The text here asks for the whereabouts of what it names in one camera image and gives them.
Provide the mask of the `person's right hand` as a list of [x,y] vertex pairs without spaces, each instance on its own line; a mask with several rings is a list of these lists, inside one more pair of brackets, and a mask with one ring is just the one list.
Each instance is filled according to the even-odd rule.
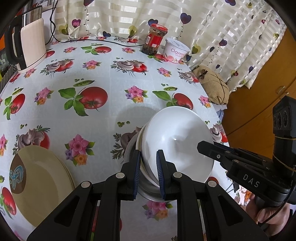
[[275,227],[285,226],[290,216],[290,204],[286,203],[282,208],[259,208],[255,202],[255,195],[250,194],[250,201],[247,204],[246,212],[259,223],[264,221]]

